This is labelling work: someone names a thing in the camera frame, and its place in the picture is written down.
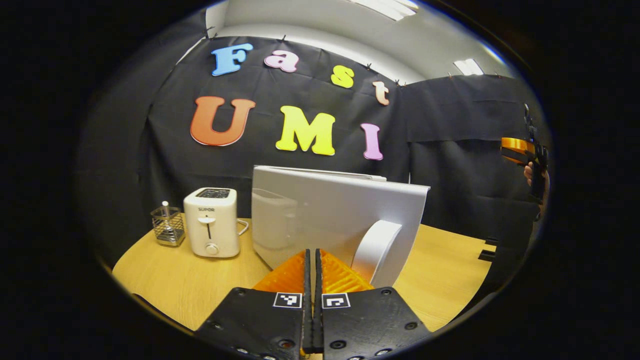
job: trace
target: metal mesh cup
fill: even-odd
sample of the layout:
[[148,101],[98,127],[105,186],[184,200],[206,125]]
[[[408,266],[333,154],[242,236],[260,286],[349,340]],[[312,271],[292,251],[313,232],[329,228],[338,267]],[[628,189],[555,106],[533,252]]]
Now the metal mesh cup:
[[184,224],[180,208],[161,206],[151,211],[151,219],[158,243],[180,246],[184,240]]

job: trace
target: table surface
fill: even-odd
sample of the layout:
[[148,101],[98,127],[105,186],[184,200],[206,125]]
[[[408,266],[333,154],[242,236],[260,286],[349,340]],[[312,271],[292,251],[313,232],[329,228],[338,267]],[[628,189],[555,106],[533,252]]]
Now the table surface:
[[[243,227],[238,224],[238,231]],[[180,247],[158,244],[150,231],[118,260],[112,274],[131,293],[196,330],[232,288],[252,288],[270,272],[253,250],[251,230],[239,237],[240,253],[228,259],[193,254],[188,231]],[[495,246],[420,225],[394,288],[430,331],[449,323],[478,291],[491,266],[478,259],[483,249],[495,251]]]

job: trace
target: toaster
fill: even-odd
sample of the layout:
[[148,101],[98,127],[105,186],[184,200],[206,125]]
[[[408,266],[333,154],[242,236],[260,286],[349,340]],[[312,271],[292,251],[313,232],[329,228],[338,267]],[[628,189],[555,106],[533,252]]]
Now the toaster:
[[231,258],[240,252],[237,192],[200,188],[184,198],[184,216],[191,249],[209,258]]

